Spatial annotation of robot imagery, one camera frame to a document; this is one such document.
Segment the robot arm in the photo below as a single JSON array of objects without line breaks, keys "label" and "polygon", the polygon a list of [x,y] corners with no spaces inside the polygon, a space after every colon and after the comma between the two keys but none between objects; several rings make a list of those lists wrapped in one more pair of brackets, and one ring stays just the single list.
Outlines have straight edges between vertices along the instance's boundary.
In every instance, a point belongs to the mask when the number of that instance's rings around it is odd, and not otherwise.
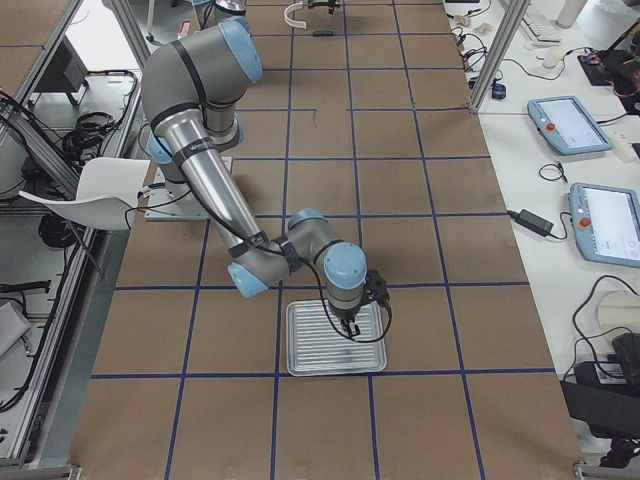
[{"label": "robot arm", "polygon": [[307,266],[326,316],[340,322],[336,333],[360,342],[361,307],[390,307],[386,283],[362,249],[312,208],[294,215],[285,235],[269,239],[223,163],[222,151],[242,139],[235,104],[261,77],[247,22],[233,16],[158,48],[144,65],[141,99],[152,133],[168,147],[170,172],[217,222],[240,293],[253,297]]}]

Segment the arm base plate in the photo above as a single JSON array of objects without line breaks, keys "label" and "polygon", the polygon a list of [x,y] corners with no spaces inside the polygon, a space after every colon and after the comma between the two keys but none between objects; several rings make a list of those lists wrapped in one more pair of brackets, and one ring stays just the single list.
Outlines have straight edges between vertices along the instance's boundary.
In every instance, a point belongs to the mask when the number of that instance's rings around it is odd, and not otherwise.
[{"label": "arm base plate", "polygon": [[156,163],[145,217],[153,221],[194,221],[216,214],[225,221],[238,216],[238,190],[224,158],[216,150],[195,154],[180,165]]}]

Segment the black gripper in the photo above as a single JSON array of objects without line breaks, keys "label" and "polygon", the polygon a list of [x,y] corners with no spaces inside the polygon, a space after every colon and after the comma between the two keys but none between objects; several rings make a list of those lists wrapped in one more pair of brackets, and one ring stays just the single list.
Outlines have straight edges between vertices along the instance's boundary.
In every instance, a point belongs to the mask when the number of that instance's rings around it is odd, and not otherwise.
[{"label": "black gripper", "polygon": [[390,308],[387,282],[377,270],[350,275],[327,273],[327,289],[329,308],[347,336],[360,334],[355,317],[362,306],[375,302]]}]

